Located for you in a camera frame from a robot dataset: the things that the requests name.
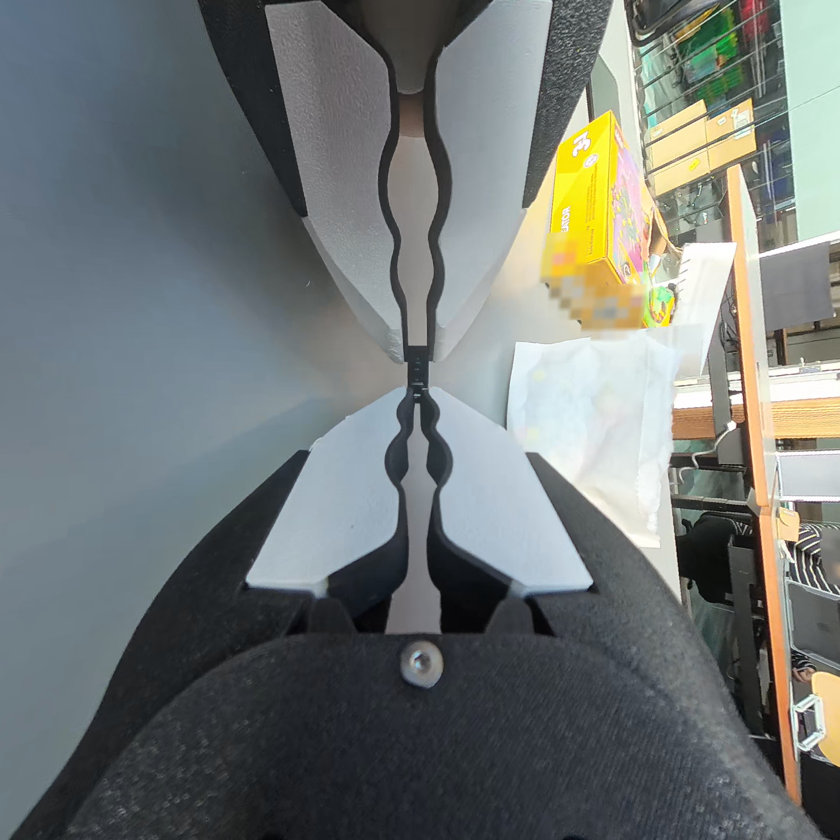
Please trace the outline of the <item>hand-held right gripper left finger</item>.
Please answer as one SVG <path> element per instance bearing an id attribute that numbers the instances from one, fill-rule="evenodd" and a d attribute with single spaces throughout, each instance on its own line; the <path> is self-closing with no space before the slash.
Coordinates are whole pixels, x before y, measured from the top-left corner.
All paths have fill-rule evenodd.
<path id="1" fill-rule="evenodd" d="M 398 387 L 317 439 L 246 575 L 247 592 L 332 598 L 351 617 L 391 598 L 407 571 L 413 413 L 412 393 Z"/>

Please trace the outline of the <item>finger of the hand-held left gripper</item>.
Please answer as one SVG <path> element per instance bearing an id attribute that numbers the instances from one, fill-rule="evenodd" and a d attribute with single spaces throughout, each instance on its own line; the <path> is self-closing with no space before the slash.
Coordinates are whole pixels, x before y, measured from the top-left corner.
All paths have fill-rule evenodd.
<path id="1" fill-rule="evenodd" d="M 476 319 L 526 215 L 551 16 L 550 1 L 490 2 L 441 47 L 429 71 L 425 131 L 438 183 L 429 229 L 434 362 Z"/>
<path id="2" fill-rule="evenodd" d="M 372 37 L 324 2 L 268 4 L 266 22 L 304 226 L 362 327 L 402 364 L 402 240 L 387 189 L 399 129 L 392 63 Z"/>

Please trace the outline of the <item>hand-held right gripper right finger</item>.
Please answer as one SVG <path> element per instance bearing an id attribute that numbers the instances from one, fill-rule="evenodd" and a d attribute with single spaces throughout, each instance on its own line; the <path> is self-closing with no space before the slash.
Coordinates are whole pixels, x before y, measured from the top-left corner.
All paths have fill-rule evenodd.
<path id="1" fill-rule="evenodd" d="M 437 387 L 421 400 L 435 483 L 427 568 L 441 617 L 490 617 L 512 596 L 586 592 L 593 584 L 516 441 Z"/>

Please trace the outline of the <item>large yellow lego box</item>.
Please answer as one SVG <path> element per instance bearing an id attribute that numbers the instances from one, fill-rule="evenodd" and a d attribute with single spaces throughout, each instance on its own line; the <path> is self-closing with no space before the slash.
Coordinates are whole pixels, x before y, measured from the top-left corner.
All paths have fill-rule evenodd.
<path id="1" fill-rule="evenodd" d="M 675 251 L 612 111 L 562 142 L 555 158 L 540 278 L 583 330 L 668 327 Z"/>

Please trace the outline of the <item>full white paper bag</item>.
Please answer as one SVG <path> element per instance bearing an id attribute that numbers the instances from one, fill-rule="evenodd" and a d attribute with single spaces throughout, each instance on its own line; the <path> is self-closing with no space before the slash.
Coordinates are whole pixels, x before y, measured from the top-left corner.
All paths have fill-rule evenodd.
<path id="1" fill-rule="evenodd" d="M 507 430 L 639 548 L 659 548 L 681 354 L 647 331 L 517 342 Z"/>

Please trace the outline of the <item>cardboard box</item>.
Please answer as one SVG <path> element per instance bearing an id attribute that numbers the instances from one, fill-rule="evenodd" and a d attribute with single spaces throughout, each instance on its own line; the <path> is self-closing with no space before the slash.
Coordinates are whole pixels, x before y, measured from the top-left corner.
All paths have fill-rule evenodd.
<path id="1" fill-rule="evenodd" d="M 721 170 L 732 162 L 756 152 L 753 117 L 753 100 L 747 98 L 706 120 L 707 152 L 711 172 Z"/>
<path id="2" fill-rule="evenodd" d="M 701 99 L 649 131 L 647 176 L 656 197 L 711 172 L 706 126 L 707 106 Z"/>

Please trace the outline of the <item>torn white paper bag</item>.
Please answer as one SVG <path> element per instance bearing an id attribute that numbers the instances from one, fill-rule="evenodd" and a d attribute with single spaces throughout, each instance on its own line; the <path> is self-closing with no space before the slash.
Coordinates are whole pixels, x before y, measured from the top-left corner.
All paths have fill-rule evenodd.
<path id="1" fill-rule="evenodd" d="M 734 242 L 692 243 L 682 248 L 671 326 L 714 327 L 736 253 Z"/>

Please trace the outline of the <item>grey desk monitor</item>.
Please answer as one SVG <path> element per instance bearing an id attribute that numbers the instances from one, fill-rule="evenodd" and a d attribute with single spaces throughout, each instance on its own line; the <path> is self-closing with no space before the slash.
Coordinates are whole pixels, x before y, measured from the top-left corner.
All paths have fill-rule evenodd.
<path id="1" fill-rule="evenodd" d="M 839 450 L 781 451 L 776 464 L 781 501 L 839 502 Z"/>
<path id="2" fill-rule="evenodd" d="M 759 258 L 764 331 L 802 326 L 835 316 L 829 241 L 806 241 Z"/>

